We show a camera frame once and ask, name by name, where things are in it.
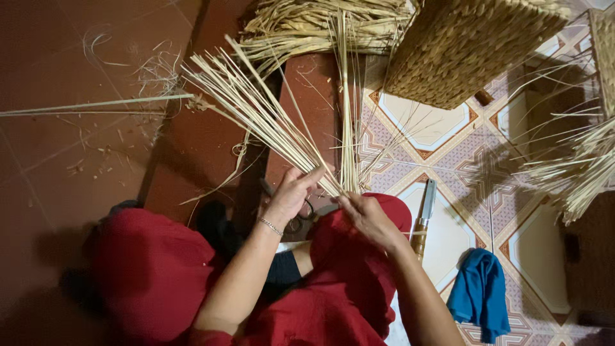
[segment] woman's left hand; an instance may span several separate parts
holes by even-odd
[[[316,183],[325,175],[325,171],[324,167],[318,167],[302,176],[301,171],[295,167],[287,170],[263,218],[273,223],[278,229],[284,229],[290,219],[299,213],[305,197],[316,188]]]

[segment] red clothing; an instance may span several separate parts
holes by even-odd
[[[396,197],[375,196],[402,232],[412,219]],[[223,269],[200,234],[141,209],[126,209],[103,229],[94,270],[124,330],[168,342],[189,329],[207,289]],[[239,340],[192,331],[192,345],[384,345],[395,318],[386,256],[352,230],[337,210],[310,232],[314,271],[297,288],[252,312]]]

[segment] woman's right hand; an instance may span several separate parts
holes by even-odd
[[[384,213],[374,197],[363,197],[349,192],[350,198],[338,197],[339,205],[352,221],[353,226],[369,240],[391,252],[400,241],[407,241],[393,221]]]

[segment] knife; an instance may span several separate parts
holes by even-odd
[[[437,191],[437,182],[434,179],[428,179],[425,183],[425,191],[423,192],[423,200],[419,210],[419,217],[416,219],[415,229],[410,238],[410,246],[415,251],[419,263],[423,262],[425,253],[425,240],[427,239],[427,225],[431,215],[434,214],[435,192]]]

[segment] braided fiber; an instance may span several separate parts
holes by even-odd
[[[398,48],[385,90],[454,109],[568,21],[553,0],[428,0]]]
[[[596,66],[607,118],[615,116],[615,15],[590,11]]]

